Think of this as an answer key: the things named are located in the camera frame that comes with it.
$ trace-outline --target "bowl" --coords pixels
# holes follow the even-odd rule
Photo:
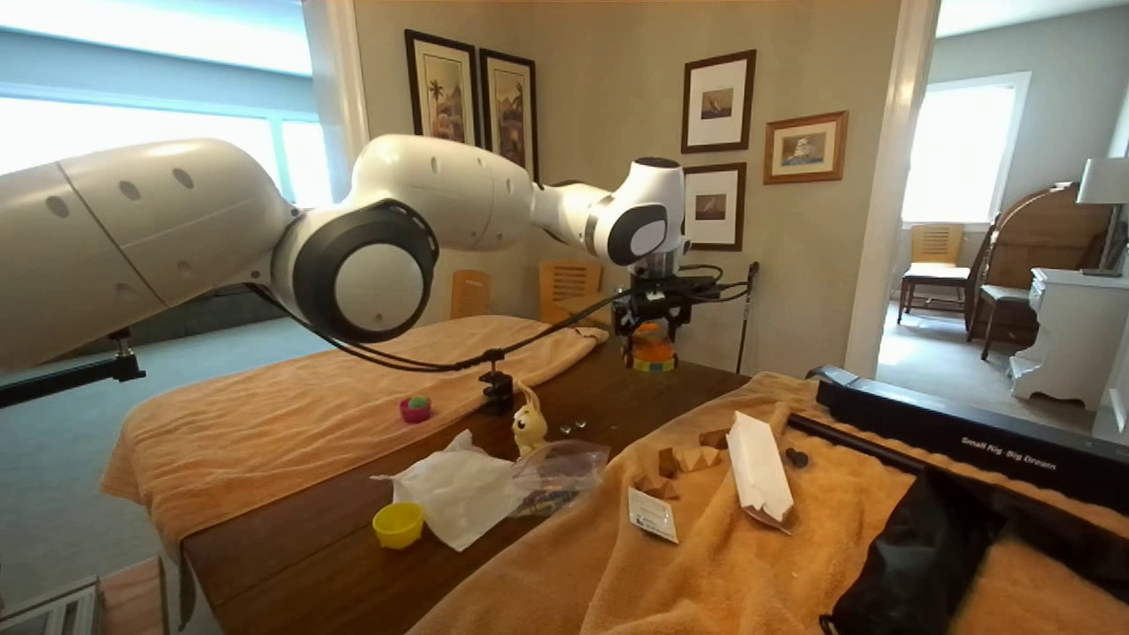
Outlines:
[[[386,504],[376,514],[376,532],[377,532],[383,547],[407,549],[424,536],[424,509],[413,502]]]

